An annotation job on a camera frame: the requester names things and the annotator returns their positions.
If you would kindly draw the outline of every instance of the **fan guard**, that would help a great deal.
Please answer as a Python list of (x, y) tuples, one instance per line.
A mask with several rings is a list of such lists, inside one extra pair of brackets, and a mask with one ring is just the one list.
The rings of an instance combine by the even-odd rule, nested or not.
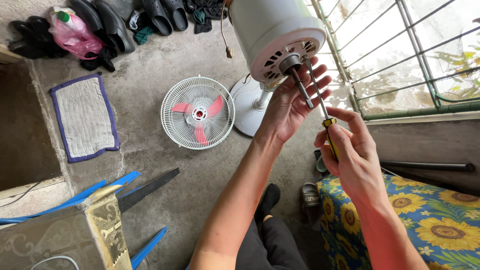
[(207, 149), (227, 137), (235, 108), (223, 85), (198, 76), (170, 89), (160, 115), (165, 132), (174, 142), (190, 149)]

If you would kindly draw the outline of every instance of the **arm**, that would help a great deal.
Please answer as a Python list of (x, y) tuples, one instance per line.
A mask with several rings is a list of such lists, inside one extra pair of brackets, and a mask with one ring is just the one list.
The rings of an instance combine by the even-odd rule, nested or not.
[(321, 147), (328, 170), (340, 178), (343, 189), (359, 214), (361, 231), (374, 269), (427, 270), (410, 242), (407, 230), (394, 212), (385, 189), (376, 145), (358, 113), (327, 108), (329, 115), (348, 122), (351, 131), (334, 124), (328, 132), (339, 151), (339, 161), (325, 145), (321, 131), (315, 146)]
[[(317, 62), (316, 57), (312, 58), (312, 64)], [(325, 71), (325, 65), (319, 66), (314, 71), (315, 77)], [(304, 86), (308, 86), (311, 79), (307, 67), (302, 66), (298, 74)], [(326, 76), (318, 83), (320, 87), (325, 87), (331, 80)], [(313, 95), (315, 89), (311, 86), (307, 92)], [(330, 93), (330, 90), (324, 91), (322, 98)], [(320, 103), (318, 98), (312, 101), (315, 106)], [(190, 262), (190, 270), (235, 269), (238, 250), (273, 163), (283, 144), (298, 130), (309, 112), (292, 78), (285, 80), (273, 93), (250, 147), (205, 222)]]

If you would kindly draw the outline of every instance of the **plastic bottle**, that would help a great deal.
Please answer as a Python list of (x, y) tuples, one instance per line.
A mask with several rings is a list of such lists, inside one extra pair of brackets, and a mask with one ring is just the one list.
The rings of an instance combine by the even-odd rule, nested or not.
[(75, 26), (73, 25), (72, 19), (70, 18), (70, 15), (68, 13), (59, 11), (57, 12), (57, 18), (65, 24), (68, 28), (75, 30)]

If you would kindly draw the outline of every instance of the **green metal bars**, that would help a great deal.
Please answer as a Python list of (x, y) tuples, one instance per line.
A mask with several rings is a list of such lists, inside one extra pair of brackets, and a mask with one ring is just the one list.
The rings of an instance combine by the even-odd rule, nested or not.
[[(470, 68), (470, 69), (467, 69), (467, 70), (463, 70), (463, 71), (460, 71), (460, 72), (457, 72), (457, 73), (454, 73), (454, 74), (449, 74), (449, 75), (446, 75), (446, 76), (442, 76), (442, 77), (439, 77), (439, 78), (434, 78), (433, 75), (432, 75), (432, 71), (430, 70), (430, 67), (429, 67), (429, 64), (428, 64), (428, 61), (427, 61), (427, 57), (425, 55), (426, 52), (428, 51), (431, 51), (435, 48), (438, 48), (442, 45), (445, 45), (449, 42), (452, 42), (456, 39), (459, 39), (461, 38), (462, 36), (465, 36), (465, 35), (468, 35), (474, 31), (478, 31), (480, 30), (480, 26), (479, 27), (476, 27), (474, 29), (471, 29), (469, 31), (466, 31), (464, 33), (461, 33), (460, 35), (456, 36), (456, 37), (453, 37), (449, 40), (446, 40), (442, 43), (439, 43), (435, 46), (432, 46), (428, 49), (423, 49), (421, 43), (420, 43), (420, 40), (416, 34), (416, 31), (415, 31), (415, 26), (418, 25), (420, 22), (424, 21), (425, 19), (429, 18), (430, 16), (432, 16), (433, 14), (437, 13), (439, 10), (447, 7), (449, 4), (451, 4), (452, 2), (454, 2), (455, 0), (449, 0), (447, 1), (446, 3), (444, 3), (443, 5), (441, 5), (440, 7), (438, 7), (437, 9), (435, 9), (434, 11), (428, 13), (427, 15), (425, 15), (424, 17), (420, 18), (418, 21), (416, 21), (415, 23), (412, 22), (412, 19), (410, 17), (410, 14), (409, 14), (409, 11), (408, 11), (408, 8), (406, 7), (405, 3), (403, 2), (403, 0), (393, 0), (392, 2), (392, 5), (390, 7), (388, 7), (388, 9), (386, 9), (384, 12), (382, 12), (378, 17), (376, 17), (370, 24), (368, 24), (363, 30), (361, 30), (357, 35), (355, 35), (353, 37), (352, 40), (350, 40), (349, 42), (347, 42), (341, 49), (339, 49), (339, 45), (338, 45), (338, 42), (336, 40), (336, 32), (337, 30), (343, 25), (343, 23), (356, 11), (356, 9), (363, 3), (363, 0), (361, 0), (359, 2), (359, 4), (353, 9), (352, 12), (350, 12), (350, 14), (348, 14), (348, 16), (346, 17), (346, 19), (340, 24), (340, 26), (334, 31), (332, 29), (332, 26), (328, 20), (328, 16), (331, 15), (331, 13), (334, 11), (334, 9), (338, 6), (338, 4), (341, 2), (341, 0), (338, 0), (334, 6), (334, 8), (332, 9), (332, 11), (329, 12), (328, 16), (325, 15), (325, 12), (323, 11), (322, 9), (322, 5), (320, 4), (319, 0), (311, 0), (312, 1), (312, 5), (317, 13), (317, 16), (323, 21), (324, 25), (325, 25), (325, 29), (327, 31), (327, 43), (330, 47), (330, 50), (332, 52), (332, 56), (334, 58), (334, 61), (337, 65), (337, 68), (338, 68), (338, 71), (340, 73), (340, 76), (342, 77), (342, 80), (345, 82), (345, 83), (350, 83), (353, 90), (354, 90), (354, 93), (353, 93), (353, 99), (354, 99), (354, 102), (355, 102), (355, 106), (356, 107), (355, 109), (359, 109), (360, 113), (362, 114), (362, 117), (364, 120), (378, 120), (378, 119), (389, 119), (389, 118), (398, 118), (398, 117), (410, 117), (410, 116), (420, 116), (420, 115), (431, 115), (431, 114), (442, 114), (442, 113), (454, 113), (454, 112), (462, 112), (462, 111), (473, 111), (473, 110), (480, 110), (480, 97), (478, 98), (465, 98), (465, 99), (461, 99), (461, 100), (451, 100), (451, 99), (448, 99), (448, 98), (445, 98), (445, 97), (442, 97), (438, 91), (437, 91), (437, 86), (436, 86), (436, 82), (437, 81), (440, 81), (440, 80), (444, 80), (444, 79), (447, 79), (447, 78), (452, 78), (452, 77), (456, 77), (456, 76), (459, 76), (461, 74), (469, 74), (469, 73), (472, 73), (474, 71), (477, 71), (477, 70), (480, 70), (480, 67), (474, 67), (474, 68)], [(398, 34), (394, 35), (393, 37), (391, 37), (390, 39), (388, 39), (387, 41), (385, 41), (384, 43), (382, 43), (381, 45), (377, 46), (376, 48), (374, 48), (373, 50), (371, 50), (370, 52), (366, 53), (365, 55), (363, 55), (362, 57), (360, 57), (359, 59), (355, 60), (353, 63), (351, 63), (350, 65), (346, 65), (345, 64), (345, 61), (341, 55), (341, 51), (347, 46), (349, 45), (354, 39), (356, 39), (359, 35), (361, 35), (367, 28), (369, 28), (372, 24), (374, 24), (378, 19), (380, 19), (383, 15), (385, 15), (385, 13), (387, 13), (389, 10), (391, 10), (394, 6), (397, 6), (398, 7), (398, 11), (400, 13), (400, 16), (402, 18), (402, 21), (403, 21), (403, 24), (405, 26), (405, 29), (400, 31)], [(415, 54), (410, 56), (410, 57), (407, 57), (401, 61), (398, 61), (388, 67), (385, 67), (385, 68), (382, 68), (376, 72), (373, 72), (373, 73), (370, 73), (368, 74), (367, 76), (363, 77), (363, 78), (360, 78), (358, 80), (352, 80), (351, 77), (350, 77), (350, 72), (349, 72), (349, 67), (352, 66), (353, 64), (357, 63), (358, 61), (360, 61), (361, 59), (363, 59), (364, 57), (368, 56), (369, 54), (371, 54), (372, 52), (376, 51), (377, 49), (379, 49), (381, 46), (385, 45), (386, 43), (390, 42), (391, 40), (393, 40), (394, 38), (398, 37), (399, 35), (401, 35), (402, 33), (406, 32), (408, 34), (408, 37), (409, 37), (409, 40), (412, 44), (412, 47), (415, 51)], [(398, 64), (401, 64), (403, 62), (406, 62), (410, 59), (413, 59), (413, 58), (417, 58), (417, 61), (419, 63), (419, 66), (420, 66), (420, 69), (421, 69), (421, 72), (423, 74), (423, 82), (420, 82), (420, 83), (416, 83), (416, 84), (413, 84), (413, 85), (409, 85), (409, 86), (405, 86), (405, 87), (400, 87), (398, 89), (394, 89), (394, 90), (389, 90), (389, 91), (385, 91), (383, 93), (380, 93), (380, 94), (376, 94), (376, 95), (371, 95), (371, 96), (367, 96), (367, 97), (363, 97), (363, 98), (359, 98), (358, 97), (358, 93), (356, 92), (355, 90), (355, 83), (363, 80), (363, 79), (366, 79), (372, 75), (375, 75), (375, 74), (378, 74), (382, 71), (385, 71), (393, 66), (396, 66)], [(373, 98), (373, 97), (378, 97), (378, 96), (382, 96), (382, 95), (386, 95), (386, 94), (389, 94), (389, 93), (393, 93), (393, 92), (397, 92), (397, 91), (401, 91), (403, 89), (407, 89), (407, 88), (410, 88), (410, 87), (415, 87), (415, 86), (420, 86), (420, 85), (426, 85), (427, 88), (428, 88), (428, 91), (430, 93), (430, 96), (432, 98), (432, 102), (433, 102), (433, 105), (434, 107), (432, 108), (423, 108), (423, 109), (412, 109), (412, 110), (401, 110), (401, 111), (393, 111), (393, 112), (388, 112), (388, 113), (379, 113), (379, 114), (372, 114), (372, 115), (367, 115), (365, 113), (364, 110), (362, 110), (362, 106), (360, 104), (360, 101), (361, 100), (365, 100), (365, 99), (369, 99), (369, 98)], [(453, 103), (453, 102), (461, 102), (461, 103), (458, 103), (458, 104), (444, 104), (444, 102), (450, 102), (450, 103)]]

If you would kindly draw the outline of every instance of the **black sock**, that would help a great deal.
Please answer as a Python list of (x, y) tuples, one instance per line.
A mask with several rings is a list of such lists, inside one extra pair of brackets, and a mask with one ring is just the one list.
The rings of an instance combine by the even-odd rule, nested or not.
[(259, 204), (255, 212), (255, 221), (262, 222), (266, 216), (271, 215), (270, 211), (279, 200), (280, 188), (273, 183), (268, 185), (264, 200)]

